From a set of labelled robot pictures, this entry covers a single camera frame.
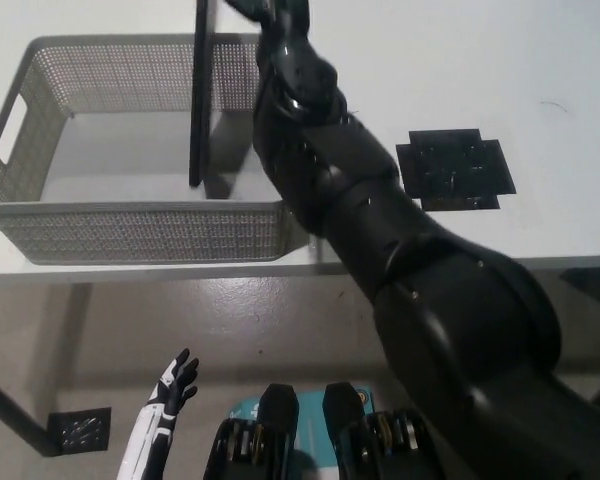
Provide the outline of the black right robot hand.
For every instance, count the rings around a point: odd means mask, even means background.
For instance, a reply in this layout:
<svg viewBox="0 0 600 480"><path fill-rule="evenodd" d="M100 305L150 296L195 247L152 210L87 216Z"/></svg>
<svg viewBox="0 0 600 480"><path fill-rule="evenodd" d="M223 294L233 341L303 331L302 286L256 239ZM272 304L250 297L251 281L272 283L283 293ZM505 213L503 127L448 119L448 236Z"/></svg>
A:
<svg viewBox="0 0 600 480"><path fill-rule="evenodd" d="M280 116L318 126L347 117L347 102L336 69L309 41L307 1L230 1L244 18L261 27L256 53L259 92L255 120Z"/></svg>

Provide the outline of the white and black left hand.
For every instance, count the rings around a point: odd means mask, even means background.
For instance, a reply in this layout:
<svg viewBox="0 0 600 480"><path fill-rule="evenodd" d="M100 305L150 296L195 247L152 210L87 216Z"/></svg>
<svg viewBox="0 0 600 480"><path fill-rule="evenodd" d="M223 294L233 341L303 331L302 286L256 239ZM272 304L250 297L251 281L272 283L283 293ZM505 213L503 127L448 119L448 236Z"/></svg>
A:
<svg viewBox="0 0 600 480"><path fill-rule="evenodd" d="M199 359L183 349L156 382L129 437L117 479L162 479L177 417L198 391Z"/></svg>

